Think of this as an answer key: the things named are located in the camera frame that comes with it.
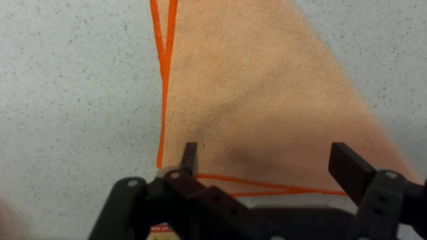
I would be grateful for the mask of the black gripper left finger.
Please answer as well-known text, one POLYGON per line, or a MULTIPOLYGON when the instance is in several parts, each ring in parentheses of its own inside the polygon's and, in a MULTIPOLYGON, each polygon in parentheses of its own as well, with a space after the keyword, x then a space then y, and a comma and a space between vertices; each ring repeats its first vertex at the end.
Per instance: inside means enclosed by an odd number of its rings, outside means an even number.
POLYGON ((198 144, 187 143, 178 167, 163 168, 147 183, 117 181, 89 240, 146 240, 154 225, 167 223, 183 240, 286 240, 277 224, 218 187, 195 179, 198 144))

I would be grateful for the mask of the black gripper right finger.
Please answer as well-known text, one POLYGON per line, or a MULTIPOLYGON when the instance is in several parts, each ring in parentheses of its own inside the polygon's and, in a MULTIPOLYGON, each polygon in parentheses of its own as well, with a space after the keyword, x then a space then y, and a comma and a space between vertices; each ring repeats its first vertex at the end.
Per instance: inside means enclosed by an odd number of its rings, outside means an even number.
POLYGON ((398 240, 401 224, 427 240, 427 185, 377 169, 346 143, 334 143, 329 172, 357 204, 350 240, 398 240))

